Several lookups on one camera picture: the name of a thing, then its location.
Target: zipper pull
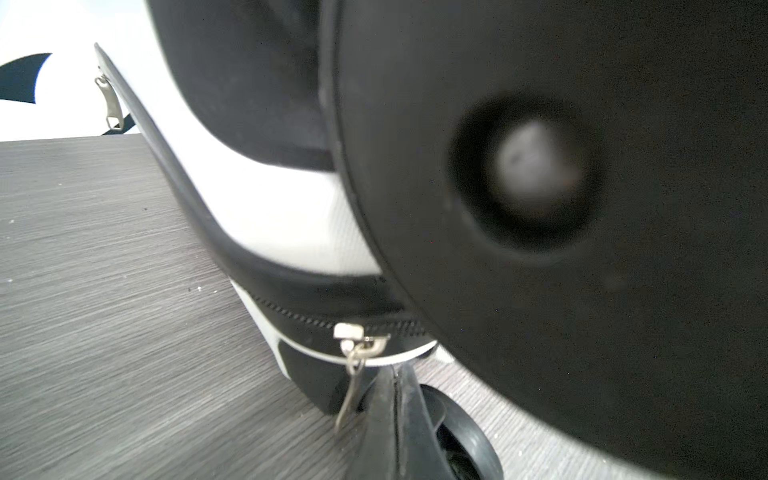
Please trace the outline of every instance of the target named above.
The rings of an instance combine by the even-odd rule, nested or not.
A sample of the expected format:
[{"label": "zipper pull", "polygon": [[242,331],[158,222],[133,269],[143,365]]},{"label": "zipper pull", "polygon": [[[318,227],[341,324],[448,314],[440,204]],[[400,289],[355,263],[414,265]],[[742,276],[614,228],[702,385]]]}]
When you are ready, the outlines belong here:
[{"label": "zipper pull", "polygon": [[390,335],[366,336],[365,328],[355,323],[337,323],[333,327],[333,338],[341,340],[341,351],[346,357],[346,372],[349,375],[349,387],[333,424],[335,433],[339,433],[344,420],[353,410],[352,402],[358,396],[366,360],[381,355],[389,337]]},{"label": "zipper pull", "polygon": [[[112,84],[109,83],[107,77],[102,74],[100,77],[94,79],[96,85],[104,95],[104,99],[107,102],[107,126],[110,130],[120,131],[125,127],[125,119],[123,119],[123,110],[120,108],[120,101],[118,100],[118,94],[114,93]],[[112,126],[110,119],[115,119],[118,122],[117,127]]]}]

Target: wood grain surface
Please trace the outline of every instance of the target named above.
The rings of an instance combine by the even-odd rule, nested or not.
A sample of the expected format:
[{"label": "wood grain surface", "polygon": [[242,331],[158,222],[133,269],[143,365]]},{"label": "wood grain surface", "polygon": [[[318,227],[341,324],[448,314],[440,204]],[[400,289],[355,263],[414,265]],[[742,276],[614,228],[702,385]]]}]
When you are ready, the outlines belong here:
[{"label": "wood grain surface", "polygon": [[[0,144],[0,479],[342,478],[335,437],[179,211],[140,135]],[[458,364],[417,366],[506,478],[656,478]]]}]

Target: wheel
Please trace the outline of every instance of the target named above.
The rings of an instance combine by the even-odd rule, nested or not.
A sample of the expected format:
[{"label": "wheel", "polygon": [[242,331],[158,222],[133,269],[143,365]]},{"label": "wheel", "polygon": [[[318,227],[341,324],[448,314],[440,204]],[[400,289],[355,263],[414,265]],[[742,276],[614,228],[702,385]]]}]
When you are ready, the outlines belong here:
[{"label": "wheel", "polygon": [[438,443],[457,480],[504,480],[493,445],[472,417],[445,393],[421,387]]}]

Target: gray table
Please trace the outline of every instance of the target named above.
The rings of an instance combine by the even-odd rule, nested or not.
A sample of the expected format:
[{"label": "gray table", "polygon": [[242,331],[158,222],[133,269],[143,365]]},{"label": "gray table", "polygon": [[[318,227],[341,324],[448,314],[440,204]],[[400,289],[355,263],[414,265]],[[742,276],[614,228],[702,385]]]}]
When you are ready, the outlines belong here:
[{"label": "gray table", "polygon": [[[140,135],[0,144],[0,478],[341,478]],[[458,364],[421,362],[507,478],[652,478],[554,432]]]}]

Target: silver zipper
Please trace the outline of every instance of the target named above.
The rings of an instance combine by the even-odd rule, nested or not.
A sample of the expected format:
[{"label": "silver zipper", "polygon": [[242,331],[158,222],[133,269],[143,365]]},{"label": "silver zipper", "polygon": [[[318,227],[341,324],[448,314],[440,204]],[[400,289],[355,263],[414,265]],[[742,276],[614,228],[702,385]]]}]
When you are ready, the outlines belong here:
[{"label": "silver zipper", "polygon": [[341,430],[344,420],[353,410],[352,403],[358,397],[366,360],[381,355],[389,337],[390,335],[366,336],[365,327],[356,323],[337,323],[333,327],[333,338],[341,340],[339,346],[346,357],[346,372],[349,375],[349,387],[336,416],[334,432]]},{"label": "silver zipper", "polygon": [[[104,74],[100,77],[96,77],[94,81],[99,87],[99,90],[101,90],[101,94],[104,95],[104,100],[107,102],[107,126],[113,131],[122,130],[125,127],[125,119],[123,119],[123,110],[120,108],[118,94],[114,93],[112,84],[109,83],[109,80]],[[112,126],[114,121],[117,121],[117,127]]]}]

